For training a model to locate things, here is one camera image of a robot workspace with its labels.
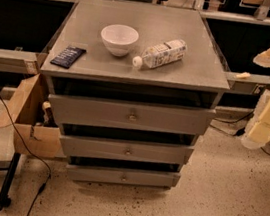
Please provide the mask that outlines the grey top drawer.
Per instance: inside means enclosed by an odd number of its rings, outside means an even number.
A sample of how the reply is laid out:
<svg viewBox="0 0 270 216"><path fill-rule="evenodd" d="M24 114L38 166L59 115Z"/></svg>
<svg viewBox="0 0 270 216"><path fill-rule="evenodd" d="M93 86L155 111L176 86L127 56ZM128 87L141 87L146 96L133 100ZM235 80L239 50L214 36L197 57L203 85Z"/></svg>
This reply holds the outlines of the grey top drawer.
<svg viewBox="0 0 270 216"><path fill-rule="evenodd" d="M203 135L215 110L112 99L50 95L58 124Z"/></svg>

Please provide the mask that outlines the white ceramic bowl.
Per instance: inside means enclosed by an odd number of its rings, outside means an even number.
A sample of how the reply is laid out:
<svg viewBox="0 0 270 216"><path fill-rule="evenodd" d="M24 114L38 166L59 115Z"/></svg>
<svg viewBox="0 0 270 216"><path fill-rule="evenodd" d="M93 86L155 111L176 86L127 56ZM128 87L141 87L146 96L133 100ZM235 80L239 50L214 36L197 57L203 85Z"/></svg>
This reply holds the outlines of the white ceramic bowl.
<svg viewBox="0 0 270 216"><path fill-rule="evenodd" d="M101 30L101 38L106 49L115 56L125 56L138 41L139 34L131 26L108 25Z"/></svg>

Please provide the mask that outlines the dark blue snack packet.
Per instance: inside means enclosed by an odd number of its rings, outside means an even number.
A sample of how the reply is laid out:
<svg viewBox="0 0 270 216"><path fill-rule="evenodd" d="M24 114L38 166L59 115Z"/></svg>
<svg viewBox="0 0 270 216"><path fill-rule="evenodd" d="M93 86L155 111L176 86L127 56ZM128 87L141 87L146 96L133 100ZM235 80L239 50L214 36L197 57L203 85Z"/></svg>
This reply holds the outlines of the dark blue snack packet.
<svg viewBox="0 0 270 216"><path fill-rule="evenodd" d="M75 46L68 46L51 60L51 63L60 66L61 68L69 69L76 60L86 53L85 49L77 48Z"/></svg>

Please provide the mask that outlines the brown cardboard box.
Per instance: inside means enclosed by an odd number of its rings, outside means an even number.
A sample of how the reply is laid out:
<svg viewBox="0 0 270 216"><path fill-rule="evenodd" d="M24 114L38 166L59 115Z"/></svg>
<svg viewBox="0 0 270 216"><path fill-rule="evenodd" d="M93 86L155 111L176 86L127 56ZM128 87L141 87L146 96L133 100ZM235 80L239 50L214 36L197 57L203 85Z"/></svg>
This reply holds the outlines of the brown cardboard box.
<svg viewBox="0 0 270 216"><path fill-rule="evenodd" d="M11 127L15 152L33 153L40 158L63 158L60 130L37 126L43 121L42 105L48 97L47 83L42 75L20 82L0 115L0 128Z"/></svg>

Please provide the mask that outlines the clear plastic bottle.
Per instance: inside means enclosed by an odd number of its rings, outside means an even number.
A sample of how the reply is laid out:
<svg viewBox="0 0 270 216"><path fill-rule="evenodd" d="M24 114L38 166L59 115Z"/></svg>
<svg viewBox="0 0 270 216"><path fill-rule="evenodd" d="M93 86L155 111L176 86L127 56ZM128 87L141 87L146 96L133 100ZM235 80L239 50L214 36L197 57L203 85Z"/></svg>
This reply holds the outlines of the clear plastic bottle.
<svg viewBox="0 0 270 216"><path fill-rule="evenodd" d="M147 47L140 56L135 56L133 66L136 69L157 68L171 62L184 58L187 51L187 44L184 40L172 40L160 43L159 45Z"/></svg>

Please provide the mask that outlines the black table leg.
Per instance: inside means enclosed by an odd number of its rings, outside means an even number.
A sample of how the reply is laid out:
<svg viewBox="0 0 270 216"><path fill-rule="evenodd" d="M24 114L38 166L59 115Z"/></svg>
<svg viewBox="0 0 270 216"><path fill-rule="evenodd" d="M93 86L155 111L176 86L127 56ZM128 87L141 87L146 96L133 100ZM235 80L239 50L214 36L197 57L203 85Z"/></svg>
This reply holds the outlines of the black table leg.
<svg viewBox="0 0 270 216"><path fill-rule="evenodd" d="M20 153L15 153L12 156L11 162L9 163L9 168L7 169L4 183L2 184L2 187L0 189L0 211L11 204L9 190L11 187L11 183L13 182L13 177L15 177L15 170L17 170L17 165L19 164L20 157Z"/></svg>

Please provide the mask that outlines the grey drawer cabinet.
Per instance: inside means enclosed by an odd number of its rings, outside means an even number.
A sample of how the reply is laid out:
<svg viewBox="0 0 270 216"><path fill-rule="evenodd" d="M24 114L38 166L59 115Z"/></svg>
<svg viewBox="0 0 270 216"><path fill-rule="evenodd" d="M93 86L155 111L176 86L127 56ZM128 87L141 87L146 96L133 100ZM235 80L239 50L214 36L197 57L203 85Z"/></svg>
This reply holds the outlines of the grey drawer cabinet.
<svg viewBox="0 0 270 216"><path fill-rule="evenodd" d="M111 54L102 42L101 30L114 24L131 26L139 34L133 49L125 56ZM152 69L136 69L132 65L132 59L140 56L147 47L175 39L182 39L187 44L186 54L181 60ZM80 0L49 55L56 57L68 46L85 49L86 53L69 69L45 61L42 73L47 77L49 96L92 97L215 110L228 88L207 28L193 10L124 1ZM190 147L201 136L70 123L58 125L60 136Z"/></svg>

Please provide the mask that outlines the grey middle drawer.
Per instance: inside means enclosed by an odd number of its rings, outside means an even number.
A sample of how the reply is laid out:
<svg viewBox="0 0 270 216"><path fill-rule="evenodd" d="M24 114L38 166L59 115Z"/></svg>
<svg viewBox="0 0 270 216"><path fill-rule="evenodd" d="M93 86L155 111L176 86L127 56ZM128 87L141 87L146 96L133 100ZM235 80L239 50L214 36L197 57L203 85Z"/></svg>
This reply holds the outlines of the grey middle drawer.
<svg viewBox="0 0 270 216"><path fill-rule="evenodd" d="M61 136L61 147L65 155L74 157L185 164L194 150L193 147L129 141L116 139L89 138L82 136Z"/></svg>

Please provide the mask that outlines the grey bottom drawer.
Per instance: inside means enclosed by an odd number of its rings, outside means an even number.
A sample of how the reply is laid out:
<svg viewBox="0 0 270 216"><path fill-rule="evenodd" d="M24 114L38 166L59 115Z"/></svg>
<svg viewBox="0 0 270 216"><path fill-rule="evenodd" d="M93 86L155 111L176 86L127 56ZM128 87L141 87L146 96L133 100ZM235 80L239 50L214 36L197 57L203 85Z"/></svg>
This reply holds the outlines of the grey bottom drawer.
<svg viewBox="0 0 270 216"><path fill-rule="evenodd" d="M153 187L175 187L180 173L147 171L120 168L100 168L94 166L67 165L67 173L73 181L126 184Z"/></svg>

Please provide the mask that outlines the small cream foam piece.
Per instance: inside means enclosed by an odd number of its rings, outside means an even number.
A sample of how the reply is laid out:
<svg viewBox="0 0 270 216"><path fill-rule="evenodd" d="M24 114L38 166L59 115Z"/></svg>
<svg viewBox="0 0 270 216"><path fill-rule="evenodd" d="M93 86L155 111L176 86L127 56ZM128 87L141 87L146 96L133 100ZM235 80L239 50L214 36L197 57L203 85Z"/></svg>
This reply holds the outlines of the small cream foam piece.
<svg viewBox="0 0 270 216"><path fill-rule="evenodd" d="M244 73L242 72L242 73L239 73L239 74L235 75L236 79L246 79L248 77L250 77L249 72L244 72Z"/></svg>

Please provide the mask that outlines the grey drawer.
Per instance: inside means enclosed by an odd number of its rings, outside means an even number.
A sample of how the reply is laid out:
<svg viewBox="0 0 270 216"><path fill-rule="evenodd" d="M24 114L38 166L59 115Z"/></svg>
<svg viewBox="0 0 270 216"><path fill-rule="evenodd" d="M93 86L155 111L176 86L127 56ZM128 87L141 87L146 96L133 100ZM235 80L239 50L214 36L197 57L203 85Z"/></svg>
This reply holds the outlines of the grey drawer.
<svg viewBox="0 0 270 216"><path fill-rule="evenodd" d="M112 99L50 95L58 124L203 135L215 110Z"/></svg>
<svg viewBox="0 0 270 216"><path fill-rule="evenodd" d="M67 165L67 173L73 181L126 184L153 187L175 187L180 173L147 171L120 168L100 168L94 166Z"/></svg>
<svg viewBox="0 0 270 216"><path fill-rule="evenodd" d="M82 136L61 136L61 147L65 155L74 157L185 164L194 150L193 147L129 141L116 139L89 138Z"/></svg>

